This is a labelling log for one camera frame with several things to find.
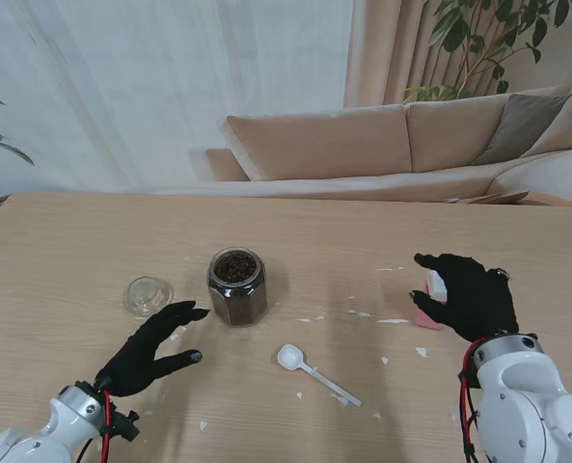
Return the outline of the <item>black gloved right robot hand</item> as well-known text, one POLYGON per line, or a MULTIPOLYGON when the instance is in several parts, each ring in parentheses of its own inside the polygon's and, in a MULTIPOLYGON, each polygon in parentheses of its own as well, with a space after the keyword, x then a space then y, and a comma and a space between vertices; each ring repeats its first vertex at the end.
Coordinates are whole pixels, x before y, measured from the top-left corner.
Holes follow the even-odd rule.
POLYGON ((414 261, 437 272, 447 289, 446 303, 420 290, 410 292, 414 304, 434 322, 469 342, 519 331, 509 278, 501 268, 487 269, 472 258, 454 254, 417 253, 414 261))

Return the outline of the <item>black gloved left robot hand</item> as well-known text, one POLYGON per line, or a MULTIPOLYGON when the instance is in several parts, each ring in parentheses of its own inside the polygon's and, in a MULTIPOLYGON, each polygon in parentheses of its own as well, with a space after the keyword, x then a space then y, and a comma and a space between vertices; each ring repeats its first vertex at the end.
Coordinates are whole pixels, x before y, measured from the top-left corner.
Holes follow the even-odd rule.
POLYGON ((177 328, 201 321, 208 314, 209 310, 197 308, 195 301, 167 305, 142 324, 97 373, 95 388, 116 397, 132 396, 158 379, 199 363, 203 354, 196 349, 160 359, 155 355, 177 328))

